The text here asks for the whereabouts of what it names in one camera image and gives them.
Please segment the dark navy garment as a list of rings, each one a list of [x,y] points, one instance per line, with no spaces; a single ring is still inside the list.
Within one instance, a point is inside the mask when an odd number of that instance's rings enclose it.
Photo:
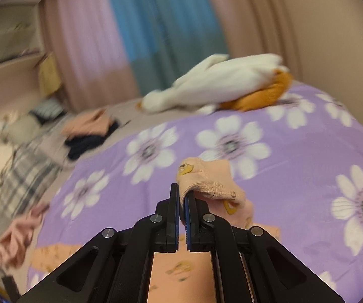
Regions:
[[[102,146],[109,136],[120,128],[119,121],[115,120],[104,135],[78,135],[67,139],[64,144],[68,148],[68,159],[76,161],[84,153]]]

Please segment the orange duck print shirt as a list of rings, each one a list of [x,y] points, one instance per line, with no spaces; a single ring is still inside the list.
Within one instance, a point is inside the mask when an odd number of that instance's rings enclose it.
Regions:
[[[227,160],[203,161],[188,157],[177,171],[181,198],[193,191],[195,198],[205,201],[209,211],[241,229],[254,226],[254,205],[233,180]],[[216,302],[211,255],[191,253],[186,237],[179,240],[174,254],[156,253],[149,287],[149,302]],[[31,266],[39,275],[31,280],[36,285],[51,273],[80,246],[58,243],[35,250]]]

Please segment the white goose plush toy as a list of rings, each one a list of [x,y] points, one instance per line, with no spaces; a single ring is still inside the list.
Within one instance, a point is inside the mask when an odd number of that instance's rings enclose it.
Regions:
[[[147,114],[177,107],[213,110],[216,105],[269,87],[279,72],[288,74],[289,68],[274,53],[233,59],[227,54],[213,54],[176,79],[169,88],[148,93],[139,102],[139,108]]]

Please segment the purple floral bed cover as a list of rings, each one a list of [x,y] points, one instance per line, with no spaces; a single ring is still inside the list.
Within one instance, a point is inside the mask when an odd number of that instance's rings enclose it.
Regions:
[[[31,257],[38,284],[106,227],[123,230],[168,197],[188,157],[226,159],[259,225],[346,302],[363,297],[363,126],[328,94],[294,86],[279,105],[158,121],[128,118],[56,191]]]

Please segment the folded orange garment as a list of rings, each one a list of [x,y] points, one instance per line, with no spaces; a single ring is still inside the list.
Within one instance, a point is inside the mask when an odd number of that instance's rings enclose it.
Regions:
[[[94,110],[76,116],[68,121],[61,134],[67,138],[82,135],[105,135],[111,125],[111,118],[106,114],[106,109]]]

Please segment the pink crumpled garment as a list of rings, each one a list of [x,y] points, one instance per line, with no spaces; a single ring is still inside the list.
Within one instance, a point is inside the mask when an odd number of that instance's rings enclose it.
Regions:
[[[16,217],[0,236],[0,267],[18,268],[24,263],[35,229],[42,224],[49,203],[40,202],[27,213]]]

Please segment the grey plaid blanket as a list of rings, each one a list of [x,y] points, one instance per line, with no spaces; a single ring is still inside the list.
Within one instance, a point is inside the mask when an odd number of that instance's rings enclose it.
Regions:
[[[44,153],[20,146],[0,180],[0,232],[37,204],[60,172],[60,165]]]

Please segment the pink and blue curtain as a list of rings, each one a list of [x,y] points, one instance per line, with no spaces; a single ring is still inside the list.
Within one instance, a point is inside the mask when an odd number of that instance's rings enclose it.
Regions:
[[[46,48],[76,111],[165,89],[214,53],[302,69],[285,0],[42,0]]]

